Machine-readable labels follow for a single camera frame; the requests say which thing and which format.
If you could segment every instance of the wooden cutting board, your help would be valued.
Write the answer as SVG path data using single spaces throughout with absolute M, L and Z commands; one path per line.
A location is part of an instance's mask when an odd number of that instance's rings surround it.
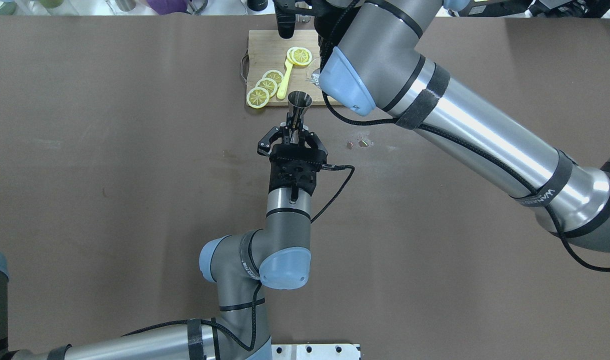
M 312 98 L 312 105 L 323 105 L 323 95 L 321 89 L 310 82 L 312 72 L 321 65 L 321 55 L 319 54 L 319 35 L 316 30 L 295 30 L 291 39 L 283 39 L 278 35 L 277 30 L 250 30 L 248 39 L 249 73 L 247 74 L 247 91 L 245 95 L 256 86 L 266 71 L 276 69 L 285 73 L 285 58 L 287 50 L 293 46 L 308 48 L 314 60 L 308 66 L 296 66 L 291 71 L 287 94 L 293 91 L 303 91 Z M 339 102 L 330 98 L 332 105 Z M 268 107 L 286 107 L 287 96 L 279 100 L 273 96 L 269 100 Z

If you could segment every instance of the lemon slice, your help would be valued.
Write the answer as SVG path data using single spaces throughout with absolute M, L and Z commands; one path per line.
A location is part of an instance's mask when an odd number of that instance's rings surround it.
M 275 96 L 276 92 L 278 91 L 278 84 L 276 83 L 276 81 L 270 79 L 269 77 L 264 77 L 258 80 L 258 82 L 256 83 L 256 87 L 265 89 L 269 93 L 270 98 L 272 96 Z
M 292 51 L 294 51 L 296 49 L 300 49 L 300 47 L 292 46 L 291 48 L 287 49 L 287 59 L 291 59 L 292 58 Z
M 292 50 L 289 55 L 291 56 L 291 61 L 294 65 L 298 66 L 308 66 L 314 59 L 312 51 L 309 51 L 304 47 L 298 47 Z
M 279 70 L 269 70 L 263 74 L 262 78 L 270 78 L 274 80 L 276 84 L 280 85 L 283 82 L 283 73 Z
M 269 92 L 261 87 L 252 88 L 247 93 L 247 105 L 253 107 L 254 109 L 261 109 L 267 103 L 269 103 Z

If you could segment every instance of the gray robot arm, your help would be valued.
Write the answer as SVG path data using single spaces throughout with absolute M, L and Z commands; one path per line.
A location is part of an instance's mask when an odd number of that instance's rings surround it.
M 323 93 L 361 116 L 387 112 L 530 207 L 564 244 L 610 253 L 610 160 L 579 166 L 415 50 L 440 7 L 467 3 L 365 0 L 328 53 Z
M 46 353 L 8 351 L 9 274 L 0 253 L 0 360 L 271 360 L 262 286 L 287 290 L 307 283 L 310 224 L 338 196 L 354 170 L 350 165 L 327 164 L 328 151 L 304 125 L 303 114 L 312 98 L 293 91 L 287 99 L 285 123 L 272 127 L 257 145 L 257 152 L 269 157 L 271 164 L 265 228 L 212 240 L 200 252 L 200 271 L 218 290 L 218 317 L 170 321 L 118 339 L 66 345 Z M 341 189 L 312 217 L 317 173 L 345 169 L 351 173 Z

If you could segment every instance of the brown tabletop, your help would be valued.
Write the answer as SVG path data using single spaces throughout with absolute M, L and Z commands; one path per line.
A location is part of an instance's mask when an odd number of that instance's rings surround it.
M 255 146 L 286 110 L 248 108 L 239 63 L 248 30 L 273 28 L 273 16 L 0 17 L 11 349 L 216 315 L 200 249 L 264 225 L 269 163 Z M 419 51 L 580 164 L 610 156 L 610 20 L 440 18 Z M 413 132 L 322 107 L 305 121 L 329 162 L 357 171 L 312 227 L 309 283 L 267 291 L 275 344 L 352 342 L 363 360 L 610 359 L 610 274 L 576 264 L 530 210 Z M 347 148 L 359 139 L 373 144 Z M 343 177 L 319 176 L 314 209 Z

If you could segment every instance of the metal jigger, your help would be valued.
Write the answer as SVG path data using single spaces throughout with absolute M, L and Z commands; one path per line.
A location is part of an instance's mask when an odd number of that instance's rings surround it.
M 303 115 L 312 106 L 312 97 L 303 91 L 292 91 L 287 95 L 287 122 L 291 132 L 291 143 L 299 142 L 299 131 L 303 129 Z
M 122 12 L 131 12 L 136 7 L 136 0 L 115 0 L 118 9 Z

